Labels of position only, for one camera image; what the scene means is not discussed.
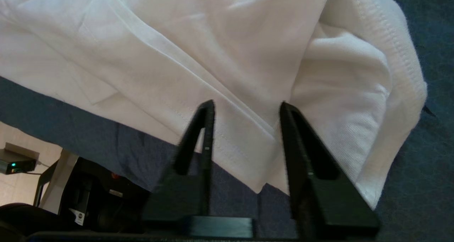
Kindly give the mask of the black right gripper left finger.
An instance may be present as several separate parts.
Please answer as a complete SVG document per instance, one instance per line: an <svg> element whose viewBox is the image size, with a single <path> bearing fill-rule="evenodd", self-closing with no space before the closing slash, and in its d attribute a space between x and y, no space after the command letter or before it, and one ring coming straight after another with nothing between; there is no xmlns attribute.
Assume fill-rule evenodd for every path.
<svg viewBox="0 0 454 242"><path fill-rule="evenodd" d="M175 155L144 205L144 222L170 223L187 216L208 214L214 124L215 104L209 100L195 111ZM197 172L190 175L188 172L200 133L203 133L202 151L197 159Z"/></svg>

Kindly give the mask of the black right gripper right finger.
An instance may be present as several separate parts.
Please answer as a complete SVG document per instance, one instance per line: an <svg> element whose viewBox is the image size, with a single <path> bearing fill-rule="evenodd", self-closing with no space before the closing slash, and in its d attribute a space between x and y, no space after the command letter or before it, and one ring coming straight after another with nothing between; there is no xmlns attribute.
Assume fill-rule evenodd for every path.
<svg viewBox="0 0 454 242"><path fill-rule="evenodd" d="M295 106L279 121L289 203L303 240L373 240L380 222L319 135Z"/></svg>

